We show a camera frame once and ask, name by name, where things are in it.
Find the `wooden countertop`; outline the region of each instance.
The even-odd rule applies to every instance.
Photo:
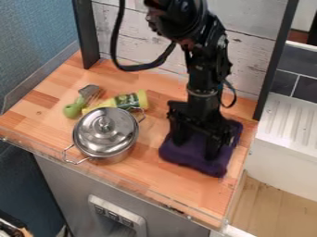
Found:
[[[118,164],[84,162],[75,166],[61,162],[61,152],[72,144],[71,133],[76,123],[63,116],[62,108],[72,103],[78,90],[89,83],[106,89],[106,97],[147,90],[151,107],[140,125],[137,145],[131,155]],[[153,72],[118,71],[109,60],[85,70],[77,53],[0,117],[0,134],[35,154],[54,158],[126,192],[176,208],[197,222],[220,228],[257,127],[257,122],[251,119],[256,103],[239,98],[235,107],[222,111],[226,117],[243,122],[245,128],[227,175],[215,179],[159,158],[158,148],[169,130],[167,101],[186,97],[184,81]],[[224,96],[227,103],[231,99],[231,95]],[[70,149],[68,154],[69,159],[83,158],[76,148]]]

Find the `purple cloth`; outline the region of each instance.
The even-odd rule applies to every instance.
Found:
[[[243,125],[237,121],[230,120],[235,127],[235,138],[231,146],[224,145],[215,159],[206,160],[206,136],[195,133],[183,145],[176,146],[168,134],[164,143],[158,150],[159,156],[166,161],[197,169],[212,177],[221,178],[227,172],[230,157],[240,140]]]

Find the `plastic bottle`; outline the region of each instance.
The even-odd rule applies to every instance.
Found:
[[[82,110],[83,114],[99,108],[99,107],[118,107],[128,109],[130,107],[141,107],[148,109],[148,101],[145,90],[139,90],[137,93],[120,94],[115,97],[109,98],[97,106],[89,106]]]

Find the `stainless steel pot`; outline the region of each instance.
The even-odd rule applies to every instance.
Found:
[[[73,144],[63,152],[65,162],[78,165],[85,160],[103,161],[113,164],[122,161],[129,155],[139,135],[139,125],[146,118],[142,108],[143,118],[136,121],[126,110],[116,107],[101,107],[83,116],[76,124],[73,133]],[[76,146],[87,158],[71,161],[66,153]]]

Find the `pot handle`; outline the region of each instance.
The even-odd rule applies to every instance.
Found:
[[[139,110],[142,113],[143,116],[137,121],[138,123],[141,123],[144,119],[146,119],[146,112],[144,111],[143,108],[131,106],[127,110],[130,110],[130,109]]]
[[[79,164],[81,164],[83,161],[86,161],[86,160],[88,160],[88,159],[91,159],[91,157],[87,157],[87,158],[81,159],[80,161],[68,160],[68,159],[66,158],[66,153],[67,153],[67,151],[70,150],[74,145],[75,145],[75,144],[73,143],[73,144],[71,144],[70,146],[66,147],[66,148],[63,150],[62,158],[63,158],[63,160],[64,160],[66,163],[71,163],[71,164],[73,164],[73,165],[79,165]]]

